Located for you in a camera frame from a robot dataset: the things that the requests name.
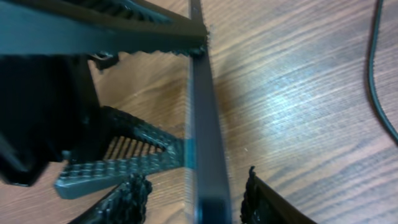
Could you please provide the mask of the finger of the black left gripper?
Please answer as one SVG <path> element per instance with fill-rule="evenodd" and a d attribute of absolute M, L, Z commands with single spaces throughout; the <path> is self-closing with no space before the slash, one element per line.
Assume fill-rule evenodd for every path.
<path fill-rule="evenodd" d="M 148 1 L 1 1 L 1 55 L 200 54 L 208 32 Z"/>
<path fill-rule="evenodd" d="M 116 108 L 99 120 L 71 151 L 54 183 L 63 199 L 118 185 L 130 174 L 150 175 L 184 165 L 184 141 Z"/>

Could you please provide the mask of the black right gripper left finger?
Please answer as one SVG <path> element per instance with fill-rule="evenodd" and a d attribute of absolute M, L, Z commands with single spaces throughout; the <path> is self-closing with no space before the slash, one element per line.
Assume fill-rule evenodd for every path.
<path fill-rule="evenodd" d="M 131 174 L 70 224 L 143 224 L 152 183 Z"/>

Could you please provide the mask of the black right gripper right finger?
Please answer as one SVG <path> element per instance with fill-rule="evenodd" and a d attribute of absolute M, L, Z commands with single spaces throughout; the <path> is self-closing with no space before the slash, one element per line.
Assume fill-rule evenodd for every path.
<path fill-rule="evenodd" d="M 249 170 L 244 200 L 241 203 L 241 222 L 245 224 L 316 224 Z"/>

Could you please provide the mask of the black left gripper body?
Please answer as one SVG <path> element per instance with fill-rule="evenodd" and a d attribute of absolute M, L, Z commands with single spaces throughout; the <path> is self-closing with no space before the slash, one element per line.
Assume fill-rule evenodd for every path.
<path fill-rule="evenodd" d="M 93 55 L 1 56 L 1 180 L 31 186 L 50 162 L 95 161 L 109 125 L 89 61 L 99 68 L 118 59 Z"/>

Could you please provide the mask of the blue screen smartphone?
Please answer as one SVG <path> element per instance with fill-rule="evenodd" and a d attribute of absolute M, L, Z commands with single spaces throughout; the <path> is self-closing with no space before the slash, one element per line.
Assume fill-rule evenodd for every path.
<path fill-rule="evenodd" d="M 232 222 L 231 196 L 208 44 L 189 59 L 185 165 L 192 178 L 193 223 Z"/>

